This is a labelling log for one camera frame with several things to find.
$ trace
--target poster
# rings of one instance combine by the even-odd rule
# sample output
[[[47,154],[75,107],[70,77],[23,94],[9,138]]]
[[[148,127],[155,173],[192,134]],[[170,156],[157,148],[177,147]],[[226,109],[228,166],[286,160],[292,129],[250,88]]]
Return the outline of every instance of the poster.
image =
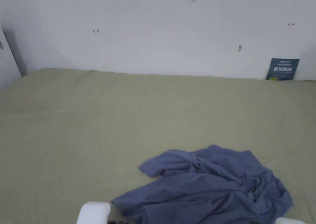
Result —
[[[299,59],[272,59],[267,80],[293,80]]]

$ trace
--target mattress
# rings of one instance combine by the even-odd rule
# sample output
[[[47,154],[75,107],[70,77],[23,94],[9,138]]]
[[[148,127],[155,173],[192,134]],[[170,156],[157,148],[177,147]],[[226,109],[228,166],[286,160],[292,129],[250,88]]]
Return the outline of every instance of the mattress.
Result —
[[[0,91],[0,223],[75,223],[152,182],[145,160],[216,144],[251,150],[315,224],[315,141],[315,82],[42,69]]]

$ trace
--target bed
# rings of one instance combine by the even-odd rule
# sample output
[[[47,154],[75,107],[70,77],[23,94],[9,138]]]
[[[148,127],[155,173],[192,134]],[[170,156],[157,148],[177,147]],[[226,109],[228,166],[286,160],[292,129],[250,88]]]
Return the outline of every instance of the bed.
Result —
[[[315,82],[41,69],[0,91],[0,223],[76,223],[152,182],[145,160],[216,144],[251,150],[315,224],[315,141]]]

